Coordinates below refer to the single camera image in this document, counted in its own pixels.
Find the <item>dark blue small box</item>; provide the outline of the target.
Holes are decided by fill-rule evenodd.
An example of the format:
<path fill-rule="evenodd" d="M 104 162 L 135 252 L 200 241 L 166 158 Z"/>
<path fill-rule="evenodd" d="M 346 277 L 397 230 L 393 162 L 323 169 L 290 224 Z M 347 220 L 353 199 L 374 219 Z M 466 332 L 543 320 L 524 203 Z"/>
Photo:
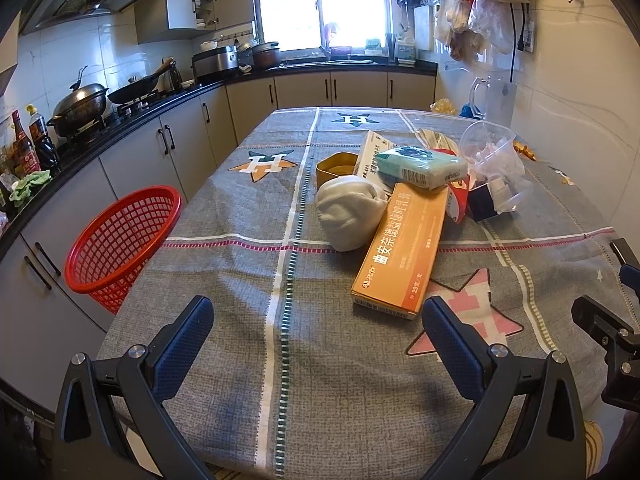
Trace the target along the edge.
<path fill-rule="evenodd" d="M 469 192 L 468 214 L 475 222 L 481 222 L 498 216 L 487 183 L 483 183 Z"/>

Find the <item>red snack package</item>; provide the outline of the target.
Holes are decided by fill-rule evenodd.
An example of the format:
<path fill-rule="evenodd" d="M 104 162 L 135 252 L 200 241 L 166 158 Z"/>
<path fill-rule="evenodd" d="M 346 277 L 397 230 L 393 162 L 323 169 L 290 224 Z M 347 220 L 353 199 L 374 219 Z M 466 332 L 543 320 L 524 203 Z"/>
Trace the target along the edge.
<path fill-rule="evenodd" d="M 454 160 L 445 166 L 445 180 L 448 186 L 446 213 L 454 223 L 460 224 L 465 218 L 466 208 L 468 208 L 470 190 L 468 163 L 449 148 L 435 148 L 435 152 Z"/>

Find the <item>orange medicine box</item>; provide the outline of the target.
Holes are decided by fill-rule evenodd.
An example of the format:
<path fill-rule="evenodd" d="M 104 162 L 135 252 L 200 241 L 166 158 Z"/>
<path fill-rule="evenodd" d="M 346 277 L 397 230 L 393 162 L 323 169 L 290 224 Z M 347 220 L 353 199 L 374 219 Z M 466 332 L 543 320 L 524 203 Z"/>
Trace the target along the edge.
<path fill-rule="evenodd" d="M 415 318 L 430 282 L 448 190 L 395 185 L 383 218 L 352 284 L 358 306 Z"/>

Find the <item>teal tissue pack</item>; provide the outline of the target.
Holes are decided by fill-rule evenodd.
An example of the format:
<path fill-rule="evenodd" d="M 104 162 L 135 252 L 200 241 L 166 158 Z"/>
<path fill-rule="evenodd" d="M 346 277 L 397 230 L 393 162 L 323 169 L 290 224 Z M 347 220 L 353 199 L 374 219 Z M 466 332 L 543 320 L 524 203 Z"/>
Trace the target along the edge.
<path fill-rule="evenodd" d="M 464 180 L 468 163 L 455 154 L 401 145 L 375 155 L 378 172 L 424 190 Z"/>

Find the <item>white cloth glove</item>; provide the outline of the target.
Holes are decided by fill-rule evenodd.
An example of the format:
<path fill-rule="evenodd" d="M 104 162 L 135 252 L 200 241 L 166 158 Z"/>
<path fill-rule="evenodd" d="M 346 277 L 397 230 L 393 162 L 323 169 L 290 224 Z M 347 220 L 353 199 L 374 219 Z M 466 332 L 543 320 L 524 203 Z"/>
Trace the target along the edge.
<path fill-rule="evenodd" d="M 326 239 L 337 252 L 351 252 L 370 243 L 387 206 L 377 184 L 358 176 L 323 183 L 314 204 Z"/>

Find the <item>white printed cardboard box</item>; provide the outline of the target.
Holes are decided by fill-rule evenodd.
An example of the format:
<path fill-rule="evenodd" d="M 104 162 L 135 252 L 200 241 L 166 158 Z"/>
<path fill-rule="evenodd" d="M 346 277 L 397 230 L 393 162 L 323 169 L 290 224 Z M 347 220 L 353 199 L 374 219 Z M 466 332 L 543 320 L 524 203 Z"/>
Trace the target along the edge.
<path fill-rule="evenodd" d="M 375 156 L 392 148 L 396 148 L 395 143 L 387 140 L 379 133 L 369 130 L 360 146 L 355 168 L 352 172 L 354 176 L 362 177 L 382 188 L 387 197 L 392 196 L 396 180 L 393 177 L 380 177 L 378 175 L 378 163 Z"/>

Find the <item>yellow round container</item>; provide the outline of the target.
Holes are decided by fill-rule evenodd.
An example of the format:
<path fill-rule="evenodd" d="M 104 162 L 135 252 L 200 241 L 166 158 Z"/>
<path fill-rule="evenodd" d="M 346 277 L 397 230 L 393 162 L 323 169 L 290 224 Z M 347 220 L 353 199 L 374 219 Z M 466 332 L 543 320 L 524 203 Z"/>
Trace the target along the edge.
<path fill-rule="evenodd" d="M 326 182 L 339 177 L 351 176 L 354 173 L 358 155 L 354 153 L 335 153 L 316 166 L 317 188 Z"/>

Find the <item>orange candy wrapper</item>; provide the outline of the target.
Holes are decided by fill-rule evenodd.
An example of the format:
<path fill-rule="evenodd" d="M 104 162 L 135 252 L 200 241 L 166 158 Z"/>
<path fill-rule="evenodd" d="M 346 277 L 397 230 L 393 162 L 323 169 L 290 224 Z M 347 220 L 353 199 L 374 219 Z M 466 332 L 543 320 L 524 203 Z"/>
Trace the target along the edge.
<path fill-rule="evenodd" d="M 523 155 L 524 157 L 528 158 L 529 160 L 532 160 L 533 162 L 536 162 L 537 156 L 535 152 L 528 145 L 518 141 L 513 141 L 513 147 L 518 154 Z"/>

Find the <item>red plastic mesh basket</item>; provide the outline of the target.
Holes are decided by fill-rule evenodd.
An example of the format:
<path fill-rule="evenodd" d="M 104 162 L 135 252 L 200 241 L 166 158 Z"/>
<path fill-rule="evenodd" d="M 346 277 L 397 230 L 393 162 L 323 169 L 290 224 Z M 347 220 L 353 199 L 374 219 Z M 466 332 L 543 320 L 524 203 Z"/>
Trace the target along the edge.
<path fill-rule="evenodd" d="M 134 191 L 101 212 L 67 255 L 66 285 L 116 314 L 146 263 L 163 245 L 182 208 L 168 185 Z"/>

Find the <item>grey patterned tablecloth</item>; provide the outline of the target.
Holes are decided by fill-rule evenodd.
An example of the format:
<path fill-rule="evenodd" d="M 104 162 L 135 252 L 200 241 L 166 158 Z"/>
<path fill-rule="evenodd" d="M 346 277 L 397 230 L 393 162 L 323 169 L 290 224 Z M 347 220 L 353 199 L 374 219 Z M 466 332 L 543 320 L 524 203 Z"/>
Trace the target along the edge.
<path fill-rule="evenodd" d="M 278 110 L 205 181 L 145 266 L 100 355 L 146 344 L 196 295 L 215 322 L 167 411 L 202 460 L 279 479 L 417 479 L 471 405 L 419 320 L 357 306 L 366 255 L 336 252 L 314 206 L 322 159 L 369 131 L 397 144 L 428 130 L 459 140 L 463 118 L 410 110 Z M 580 296 L 630 325 L 612 226 L 556 168 L 526 162 L 514 214 L 446 222 L 431 292 L 520 356 L 565 353 L 582 405 L 604 387 L 603 350 L 572 321 Z"/>

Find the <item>blue plastic bag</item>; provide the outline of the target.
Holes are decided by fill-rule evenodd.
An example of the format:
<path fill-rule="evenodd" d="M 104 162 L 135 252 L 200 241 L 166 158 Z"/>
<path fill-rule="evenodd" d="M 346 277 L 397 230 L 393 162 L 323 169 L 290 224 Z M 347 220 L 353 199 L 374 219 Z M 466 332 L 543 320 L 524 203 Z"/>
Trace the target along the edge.
<path fill-rule="evenodd" d="M 483 114 L 472 107 L 469 103 L 466 103 L 461 107 L 459 116 L 465 118 L 473 118 L 476 120 L 482 120 L 484 118 Z"/>

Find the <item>yellow plastic bag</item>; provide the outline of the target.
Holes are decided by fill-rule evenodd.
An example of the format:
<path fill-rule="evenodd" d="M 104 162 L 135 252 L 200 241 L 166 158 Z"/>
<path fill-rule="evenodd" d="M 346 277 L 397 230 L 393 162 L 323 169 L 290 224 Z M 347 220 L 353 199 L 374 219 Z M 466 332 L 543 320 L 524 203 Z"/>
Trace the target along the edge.
<path fill-rule="evenodd" d="M 450 101 L 450 99 L 441 98 L 431 104 L 430 110 L 432 113 L 441 114 L 441 115 L 452 115 L 457 116 L 459 114 L 457 107 L 454 106 L 454 103 Z"/>

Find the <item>green cloth rag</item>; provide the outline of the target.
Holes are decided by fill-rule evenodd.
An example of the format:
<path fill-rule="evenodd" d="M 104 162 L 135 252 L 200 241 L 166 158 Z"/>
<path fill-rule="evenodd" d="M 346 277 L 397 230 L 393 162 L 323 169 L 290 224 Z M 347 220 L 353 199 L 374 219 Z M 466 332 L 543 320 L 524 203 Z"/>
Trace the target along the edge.
<path fill-rule="evenodd" d="M 49 170 L 35 171 L 11 185 L 10 202 L 15 207 L 24 206 L 40 188 L 52 180 Z"/>

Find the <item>red label sauce bottle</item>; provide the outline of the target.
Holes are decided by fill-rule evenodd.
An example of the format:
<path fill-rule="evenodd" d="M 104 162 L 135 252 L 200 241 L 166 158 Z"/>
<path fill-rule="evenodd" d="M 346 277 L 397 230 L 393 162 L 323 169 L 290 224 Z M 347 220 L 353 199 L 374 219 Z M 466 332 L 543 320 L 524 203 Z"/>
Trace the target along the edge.
<path fill-rule="evenodd" d="M 35 152 L 32 141 L 29 139 L 22 122 L 20 112 L 12 112 L 12 120 L 15 130 L 14 153 L 17 154 L 18 161 L 24 174 L 33 174 L 40 170 L 39 160 Z"/>

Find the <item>dark soy sauce bottle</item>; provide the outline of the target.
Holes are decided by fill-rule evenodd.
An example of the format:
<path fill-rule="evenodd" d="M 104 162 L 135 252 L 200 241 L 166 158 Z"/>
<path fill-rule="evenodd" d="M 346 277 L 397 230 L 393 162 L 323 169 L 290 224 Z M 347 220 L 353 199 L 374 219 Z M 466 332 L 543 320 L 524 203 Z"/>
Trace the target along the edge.
<path fill-rule="evenodd" d="M 29 132 L 32 143 L 42 170 L 49 170 L 51 176 L 56 176 L 61 171 L 60 160 L 55 145 L 51 140 L 46 121 L 38 112 L 35 105 L 28 104 L 26 112 L 29 114 Z"/>

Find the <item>hanging plastic bags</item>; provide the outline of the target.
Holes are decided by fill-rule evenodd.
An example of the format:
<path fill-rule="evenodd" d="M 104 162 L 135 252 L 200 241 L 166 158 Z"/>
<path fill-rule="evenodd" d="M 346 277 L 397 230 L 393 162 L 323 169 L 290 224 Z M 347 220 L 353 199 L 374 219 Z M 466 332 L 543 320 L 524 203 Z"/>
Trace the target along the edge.
<path fill-rule="evenodd" d="M 515 11 L 528 0 L 440 0 L 435 39 L 450 58 L 470 62 L 492 47 L 511 54 L 518 46 Z"/>

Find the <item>steel wok with lid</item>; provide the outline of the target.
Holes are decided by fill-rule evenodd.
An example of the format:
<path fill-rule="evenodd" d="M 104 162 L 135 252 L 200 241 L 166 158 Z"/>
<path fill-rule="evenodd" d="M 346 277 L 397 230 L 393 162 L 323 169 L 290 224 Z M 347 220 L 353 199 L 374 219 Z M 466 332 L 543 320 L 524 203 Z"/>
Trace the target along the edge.
<path fill-rule="evenodd" d="M 47 126 L 59 138 L 71 138 L 83 128 L 99 122 L 106 110 L 107 88 L 103 84 L 84 84 L 87 65 L 78 70 L 77 80 L 70 86 L 70 94 L 58 102 Z"/>

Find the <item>black frying pan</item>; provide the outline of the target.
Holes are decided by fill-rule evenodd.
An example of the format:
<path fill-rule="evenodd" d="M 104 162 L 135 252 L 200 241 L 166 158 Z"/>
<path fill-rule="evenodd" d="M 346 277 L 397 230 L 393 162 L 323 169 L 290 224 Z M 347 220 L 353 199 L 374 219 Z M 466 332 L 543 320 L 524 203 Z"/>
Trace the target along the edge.
<path fill-rule="evenodd" d="M 154 73 L 111 92 L 107 96 L 108 99 L 116 105 L 122 105 L 146 96 L 155 89 L 160 76 L 170 69 L 173 62 L 173 58 L 166 58 L 165 62 Z"/>

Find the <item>silver rice cooker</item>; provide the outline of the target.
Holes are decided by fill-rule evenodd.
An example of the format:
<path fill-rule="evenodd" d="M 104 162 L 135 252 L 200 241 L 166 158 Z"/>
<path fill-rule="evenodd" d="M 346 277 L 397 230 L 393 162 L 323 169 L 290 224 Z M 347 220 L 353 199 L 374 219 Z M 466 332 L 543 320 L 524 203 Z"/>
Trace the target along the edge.
<path fill-rule="evenodd" d="M 235 46 L 206 50 L 192 56 L 192 70 L 196 80 L 216 79 L 239 67 Z"/>

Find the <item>dark cooking pot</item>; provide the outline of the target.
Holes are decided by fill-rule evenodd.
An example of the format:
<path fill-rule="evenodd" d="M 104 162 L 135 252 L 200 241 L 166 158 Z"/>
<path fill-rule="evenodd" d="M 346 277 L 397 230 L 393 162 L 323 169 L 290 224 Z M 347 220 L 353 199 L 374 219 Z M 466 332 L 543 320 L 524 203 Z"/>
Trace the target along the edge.
<path fill-rule="evenodd" d="M 253 66 L 256 70 L 270 70 L 281 63 L 280 44 L 277 41 L 264 42 L 252 47 Z"/>

